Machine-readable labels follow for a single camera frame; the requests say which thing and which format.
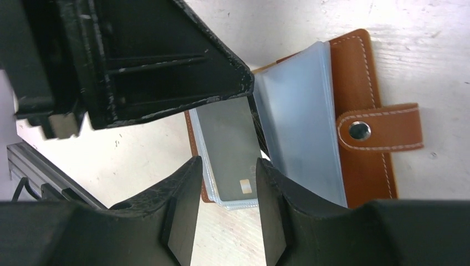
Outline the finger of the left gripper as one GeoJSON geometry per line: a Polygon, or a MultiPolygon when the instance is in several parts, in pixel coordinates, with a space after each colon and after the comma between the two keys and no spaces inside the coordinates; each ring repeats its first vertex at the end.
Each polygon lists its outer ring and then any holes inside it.
{"type": "Polygon", "coordinates": [[[47,139],[250,95],[254,76],[184,1],[2,1],[17,120],[47,139]]]}

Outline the brown leather card holder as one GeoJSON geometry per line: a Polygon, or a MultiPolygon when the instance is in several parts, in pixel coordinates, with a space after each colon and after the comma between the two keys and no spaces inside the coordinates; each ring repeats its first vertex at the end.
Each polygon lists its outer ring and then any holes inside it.
{"type": "MultiPolygon", "coordinates": [[[[417,103],[383,106],[368,31],[357,29],[253,71],[248,99],[259,147],[318,196],[356,208],[397,197],[391,154],[423,147],[417,103]]],[[[190,111],[185,120],[198,153],[190,111]]],[[[201,198],[216,203],[204,179],[201,198]]],[[[251,208],[256,202],[220,205],[251,208]]]]}

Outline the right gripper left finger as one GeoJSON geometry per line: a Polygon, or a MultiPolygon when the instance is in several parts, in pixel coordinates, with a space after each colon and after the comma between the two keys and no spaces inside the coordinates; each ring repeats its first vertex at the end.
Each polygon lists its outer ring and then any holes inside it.
{"type": "Polygon", "coordinates": [[[63,200],[1,203],[2,265],[190,265],[202,159],[109,209],[63,200]]]}

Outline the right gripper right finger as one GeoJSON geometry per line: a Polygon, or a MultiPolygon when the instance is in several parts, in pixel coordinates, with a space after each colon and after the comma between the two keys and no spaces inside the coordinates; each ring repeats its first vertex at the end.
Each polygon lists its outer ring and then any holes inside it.
{"type": "Polygon", "coordinates": [[[257,161],[268,265],[468,265],[469,202],[370,201],[345,208],[257,161]]]}

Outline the black VIP card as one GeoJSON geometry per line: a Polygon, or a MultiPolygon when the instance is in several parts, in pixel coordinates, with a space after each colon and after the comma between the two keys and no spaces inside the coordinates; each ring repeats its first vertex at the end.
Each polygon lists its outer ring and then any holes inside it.
{"type": "Polygon", "coordinates": [[[220,205],[256,202],[256,163],[261,150],[247,98],[190,111],[209,193],[220,205]]]}

